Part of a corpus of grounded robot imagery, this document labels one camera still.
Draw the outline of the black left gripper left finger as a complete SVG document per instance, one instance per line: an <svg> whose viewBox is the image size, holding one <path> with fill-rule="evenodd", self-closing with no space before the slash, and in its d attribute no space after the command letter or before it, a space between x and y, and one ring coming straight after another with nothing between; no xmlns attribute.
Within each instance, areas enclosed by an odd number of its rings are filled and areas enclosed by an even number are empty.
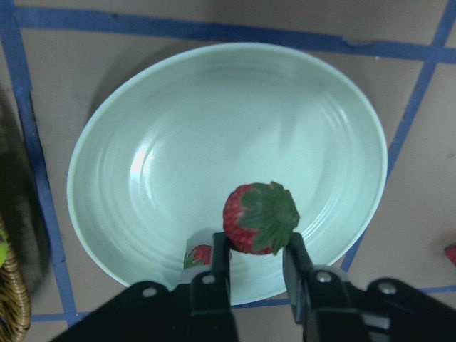
<svg viewBox="0 0 456 342"><path fill-rule="evenodd" d="M224 232L213 234L211 275L214 281L211 288L217 308L231 309L230 259L231 245Z"/></svg>

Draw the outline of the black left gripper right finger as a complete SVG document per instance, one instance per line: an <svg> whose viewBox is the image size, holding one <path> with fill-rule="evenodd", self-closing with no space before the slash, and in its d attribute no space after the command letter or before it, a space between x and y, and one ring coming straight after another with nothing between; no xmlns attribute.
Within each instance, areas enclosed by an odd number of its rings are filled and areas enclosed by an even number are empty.
<svg viewBox="0 0 456 342"><path fill-rule="evenodd" d="M306 316L306 277L313 263L301 234L294 232L282 252L282 273L286 292L296 323L304 323Z"/></svg>

